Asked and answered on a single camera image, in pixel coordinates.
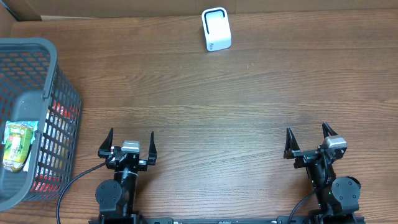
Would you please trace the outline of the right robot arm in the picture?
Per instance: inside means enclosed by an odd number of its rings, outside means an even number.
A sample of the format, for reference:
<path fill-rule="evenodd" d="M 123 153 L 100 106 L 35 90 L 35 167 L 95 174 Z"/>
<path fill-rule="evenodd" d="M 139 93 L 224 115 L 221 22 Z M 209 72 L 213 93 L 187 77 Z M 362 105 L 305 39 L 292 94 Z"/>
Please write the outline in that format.
<path fill-rule="evenodd" d="M 364 223 L 356 217 L 359 210 L 361 184 L 350 176 L 337 177 L 333 163 L 343 158 L 347 142 L 328 123 L 322 124 L 323 142 L 316 149 L 302 151 L 290 128 L 286 130 L 284 158 L 293 159 L 296 169 L 304 168 L 313 190 L 292 209 L 284 223 Z M 312 196 L 316 196 L 318 209 L 306 217 L 296 216 L 296 211 Z"/>

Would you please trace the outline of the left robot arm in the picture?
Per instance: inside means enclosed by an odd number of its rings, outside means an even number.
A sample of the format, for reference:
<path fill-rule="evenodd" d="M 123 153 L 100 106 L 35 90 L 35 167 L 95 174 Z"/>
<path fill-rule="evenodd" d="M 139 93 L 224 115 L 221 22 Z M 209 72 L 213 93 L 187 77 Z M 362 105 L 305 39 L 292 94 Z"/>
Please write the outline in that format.
<path fill-rule="evenodd" d="M 96 189 L 98 223 L 145 223 L 145 218 L 134 209 L 134 202 L 139 173 L 156 163 L 154 135 L 150 136 L 148 158 L 141 159 L 140 142 L 125 140 L 121 146 L 113 146 L 113 130 L 110 130 L 98 149 L 98 156 L 114 172 L 112 179 L 103 181 Z"/>

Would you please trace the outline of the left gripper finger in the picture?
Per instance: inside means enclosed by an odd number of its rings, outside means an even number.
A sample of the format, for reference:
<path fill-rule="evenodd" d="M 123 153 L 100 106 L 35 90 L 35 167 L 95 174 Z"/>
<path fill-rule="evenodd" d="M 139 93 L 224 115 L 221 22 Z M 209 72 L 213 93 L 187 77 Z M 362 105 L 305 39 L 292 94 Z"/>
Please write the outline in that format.
<path fill-rule="evenodd" d="M 148 160 L 155 161 L 156 159 L 157 159 L 157 150 L 154 142 L 154 132 L 151 132 Z"/>
<path fill-rule="evenodd" d="M 114 129 L 111 128 L 106 139 L 99 147 L 99 151 L 110 151 L 113 143 L 113 131 Z"/>

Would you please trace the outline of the orange spaghetti packet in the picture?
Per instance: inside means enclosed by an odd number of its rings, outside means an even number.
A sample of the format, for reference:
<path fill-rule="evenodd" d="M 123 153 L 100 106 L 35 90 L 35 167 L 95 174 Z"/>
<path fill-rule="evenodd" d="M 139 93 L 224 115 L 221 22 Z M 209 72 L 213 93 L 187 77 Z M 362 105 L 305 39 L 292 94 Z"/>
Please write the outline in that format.
<path fill-rule="evenodd" d="M 47 110 L 31 192 L 59 192 L 70 180 L 78 124 L 75 111 L 57 101 Z"/>

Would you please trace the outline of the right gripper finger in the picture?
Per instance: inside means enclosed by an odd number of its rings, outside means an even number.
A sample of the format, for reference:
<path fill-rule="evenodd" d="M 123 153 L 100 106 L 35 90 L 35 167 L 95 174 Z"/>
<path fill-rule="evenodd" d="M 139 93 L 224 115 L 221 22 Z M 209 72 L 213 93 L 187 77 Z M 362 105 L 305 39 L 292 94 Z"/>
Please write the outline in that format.
<path fill-rule="evenodd" d="M 287 128 L 286 132 L 286 142 L 285 142 L 285 153 L 296 153 L 300 152 L 299 145 L 296 141 L 296 138 L 291 130 L 291 128 Z"/>
<path fill-rule="evenodd" d="M 322 123 L 322 131 L 324 138 L 337 135 L 337 133 L 331 128 L 331 126 L 327 122 Z"/>

